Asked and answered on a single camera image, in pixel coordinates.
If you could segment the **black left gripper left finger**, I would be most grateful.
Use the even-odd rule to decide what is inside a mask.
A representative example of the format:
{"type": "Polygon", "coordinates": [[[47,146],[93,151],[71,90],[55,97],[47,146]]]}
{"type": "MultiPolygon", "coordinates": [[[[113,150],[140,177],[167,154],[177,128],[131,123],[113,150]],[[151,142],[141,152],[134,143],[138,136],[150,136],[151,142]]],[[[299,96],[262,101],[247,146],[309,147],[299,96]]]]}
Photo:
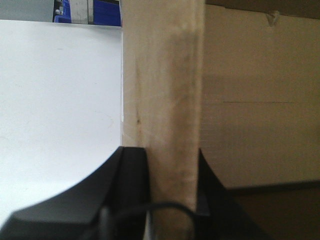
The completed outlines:
{"type": "Polygon", "coordinates": [[[147,154],[118,147],[75,186],[13,212],[0,230],[2,240],[78,240],[93,229],[101,208],[118,214],[150,201],[147,154]]]}

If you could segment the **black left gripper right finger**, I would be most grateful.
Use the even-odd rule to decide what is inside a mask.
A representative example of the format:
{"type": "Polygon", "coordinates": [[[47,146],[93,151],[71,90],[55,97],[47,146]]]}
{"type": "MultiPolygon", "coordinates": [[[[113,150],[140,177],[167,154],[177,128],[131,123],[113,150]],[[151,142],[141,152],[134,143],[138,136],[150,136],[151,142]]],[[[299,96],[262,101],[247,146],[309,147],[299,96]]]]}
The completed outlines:
{"type": "Polygon", "coordinates": [[[271,240],[234,200],[207,163],[198,154],[197,240],[271,240]]]}

